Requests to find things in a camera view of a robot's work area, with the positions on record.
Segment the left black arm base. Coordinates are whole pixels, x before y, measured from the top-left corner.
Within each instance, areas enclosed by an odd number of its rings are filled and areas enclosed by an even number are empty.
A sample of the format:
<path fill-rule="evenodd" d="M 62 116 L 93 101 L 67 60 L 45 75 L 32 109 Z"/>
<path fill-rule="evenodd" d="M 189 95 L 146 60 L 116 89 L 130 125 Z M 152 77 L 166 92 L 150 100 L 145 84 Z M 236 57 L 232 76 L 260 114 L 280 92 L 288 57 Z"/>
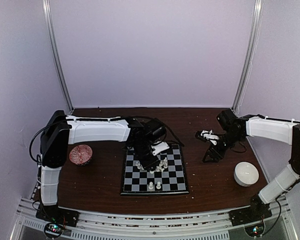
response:
<path fill-rule="evenodd" d="M 59 238 L 67 227 L 76 227 L 79 219 L 79 212 L 60 208 L 58 205 L 45 206 L 40 204 L 35 217 L 46 221 L 43 233 L 50 239 Z"/>

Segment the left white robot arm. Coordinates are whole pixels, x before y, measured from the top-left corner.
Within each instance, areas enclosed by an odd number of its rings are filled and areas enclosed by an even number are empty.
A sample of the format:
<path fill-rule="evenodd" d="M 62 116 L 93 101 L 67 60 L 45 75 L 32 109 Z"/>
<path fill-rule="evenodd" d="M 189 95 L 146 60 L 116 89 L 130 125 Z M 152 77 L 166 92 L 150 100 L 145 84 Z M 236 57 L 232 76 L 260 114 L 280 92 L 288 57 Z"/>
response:
<path fill-rule="evenodd" d="M 68 146 L 85 142 L 115 141 L 125 143 L 133 149 L 144 170 L 157 166 L 158 155 L 169 149 L 168 143 L 161 140 L 167 130 L 157 118 L 140 122 L 137 116 L 117 116 L 109 118 L 78 117 L 65 115 L 57 110 L 40 136 L 40 199 L 42 213 L 51 222 L 62 218 L 58 204 L 58 184 L 62 167 L 67 160 Z"/>

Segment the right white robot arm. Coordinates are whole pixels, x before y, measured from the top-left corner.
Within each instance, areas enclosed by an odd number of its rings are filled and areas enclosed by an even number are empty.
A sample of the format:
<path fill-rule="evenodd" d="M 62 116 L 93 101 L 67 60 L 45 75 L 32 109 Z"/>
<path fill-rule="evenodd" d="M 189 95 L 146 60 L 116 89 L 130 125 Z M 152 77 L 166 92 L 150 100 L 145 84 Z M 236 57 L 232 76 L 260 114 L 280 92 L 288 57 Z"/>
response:
<path fill-rule="evenodd" d="M 256 221 L 266 212 L 266 205 L 300 182 L 300 120 L 260 114 L 239 117 L 231 109 L 223 110 L 216 119 L 223 133 L 199 130 L 195 134 L 197 139 L 209 143 L 203 162 L 217 163 L 227 150 L 249 139 L 264 168 L 283 168 L 273 170 L 271 181 L 251 199 L 246 216 Z"/>

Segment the black grey chessboard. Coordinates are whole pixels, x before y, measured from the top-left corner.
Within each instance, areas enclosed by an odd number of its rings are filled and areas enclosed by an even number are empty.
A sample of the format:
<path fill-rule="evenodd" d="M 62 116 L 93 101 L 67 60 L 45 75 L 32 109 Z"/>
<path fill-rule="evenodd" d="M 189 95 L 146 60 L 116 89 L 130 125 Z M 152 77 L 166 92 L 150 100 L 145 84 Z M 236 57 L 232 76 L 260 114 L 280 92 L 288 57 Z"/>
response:
<path fill-rule="evenodd" d="M 163 172 L 138 169 L 132 149 L 126 151 L 121 178 L 122 196 L 149 196 L 149 195 L 179 195 L 188 194 L 189 186 L 182 147 L 171 142 L 170 148 L 158 154 L 159 167 Z M 163 166 L 163 160 L 167 159 L 167 168 Z M 153 182 L 153 190 L 148 189 Z M 161 189 L 156 189 L 157 182 L 161 182 Z"/>

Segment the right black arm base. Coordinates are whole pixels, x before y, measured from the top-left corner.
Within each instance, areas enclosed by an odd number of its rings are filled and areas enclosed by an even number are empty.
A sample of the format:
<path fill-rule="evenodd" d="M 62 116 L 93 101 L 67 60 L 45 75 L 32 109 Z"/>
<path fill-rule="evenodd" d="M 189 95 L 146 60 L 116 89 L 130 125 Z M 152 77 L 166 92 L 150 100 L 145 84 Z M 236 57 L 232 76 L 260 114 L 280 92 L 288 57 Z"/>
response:
<path fill-rule="evenodd" d="M 272 216 L 270 204 L 252 202 L 250 206 L 231 210 L 229 218 L 232 226 L 244 226 L 249 237 L 261 237 L 265 233 L 264 220 Z"/>

